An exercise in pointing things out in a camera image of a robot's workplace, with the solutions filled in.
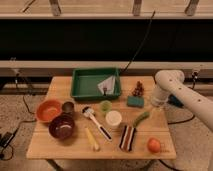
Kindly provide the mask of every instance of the small cup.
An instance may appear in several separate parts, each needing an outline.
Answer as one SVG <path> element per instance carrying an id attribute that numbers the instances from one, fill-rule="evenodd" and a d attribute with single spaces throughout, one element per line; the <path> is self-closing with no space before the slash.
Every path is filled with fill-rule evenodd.
<path id="1" fill-rule="evenodd" d="M 118 111 L 112 110 L 106 114 L 106 123 L 112 130 L 118 129 L 122 121 L 122 116 Z"/>
<path id="2" fill-rule="evenodd" d="M 103 116 L 106 116 L 106 113 L 108 113 L 112 108 L 112 103 L 109 100 L 104 100 L 100 103 L 100 110 Z"/>
<path id="3" fill-rule="evenodd" d="M 69 102 L 69 101 L 65 102 L 62 105 L 62 111 L 63 111 L 63 113 L 74 115 L 74 113 L 75 113 L 75 111 L 74 111 L 74 103 L 73 102 Z"/>

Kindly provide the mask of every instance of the floor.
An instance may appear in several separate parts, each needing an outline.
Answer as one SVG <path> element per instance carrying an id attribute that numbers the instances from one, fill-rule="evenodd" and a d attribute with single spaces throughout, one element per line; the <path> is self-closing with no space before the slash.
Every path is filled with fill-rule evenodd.
<path id="1" fill-rule="evenodd" d="M 27 96 L 27 103 L 32 111 L 44 99 L 44 96 Z M 13 131 L 19 121 L 33 119 L 27 113 L 21 95 L 0 95 L 0 133 Z M 177 121 L 190 117 L 186 109 L 171 105 L 165 106 L 168 121 Z M 0 171 L 51 171 L 53 170 L 44 160 L 26 159 L 26 151 L 30 143 L 35 123 L 23 124 L 11 145 L 14 156 L 10 161 L 0 160 Z M 213 152 L 213 136 L 210 130 L 195 118 L 191 122 L 169 126 L 175 144 L 177 159 L 166 161 L 169 165 L 187 171 L 207 171 L 209 159 Z M 10 149 L 5 151 L 9 157 Z M 74 160 L 57 161 L 65 171 L 88 170 L 142 170 L 148 161 L 141 160 Z M 159 161 L 155 161 L 149 171 L 168 171 Z"/>

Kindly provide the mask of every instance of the red tomato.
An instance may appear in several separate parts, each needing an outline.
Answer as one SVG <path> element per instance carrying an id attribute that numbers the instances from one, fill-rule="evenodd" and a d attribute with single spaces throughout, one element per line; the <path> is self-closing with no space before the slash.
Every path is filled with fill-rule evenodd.
<path id="1" fill-rule="evenodd" d="M 150 138 L 147 143 L 147 148 L 152 153 L 158 153 L 161 150 L 160 141 L 156 138 Z"/>

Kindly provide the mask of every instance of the green tray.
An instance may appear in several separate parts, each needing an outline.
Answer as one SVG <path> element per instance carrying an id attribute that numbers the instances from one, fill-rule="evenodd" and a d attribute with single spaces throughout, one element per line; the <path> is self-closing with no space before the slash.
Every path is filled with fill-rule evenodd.
<path id="1" fill-rule="evenodd" d="M 97 85 L 115 76 L 114 93 L 104 96 Z M 71 96 L 75 100 L 111 100 L 121 95 L 121 85 L 117 68 L 74 69 Z"/>

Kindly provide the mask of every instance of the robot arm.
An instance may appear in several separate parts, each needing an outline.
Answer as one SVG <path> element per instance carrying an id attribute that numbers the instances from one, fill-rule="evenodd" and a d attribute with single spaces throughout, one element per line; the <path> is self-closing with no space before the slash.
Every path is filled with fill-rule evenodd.
<path id="1" fill-rule="evenodd" d="M 156 76 L 156 87 L 151 95 L 153 106 L 163 105 L 172 93 L 213 131 L 213 101 L 183 85 L 184 74 L 179 70 L 162 70 Z"/>

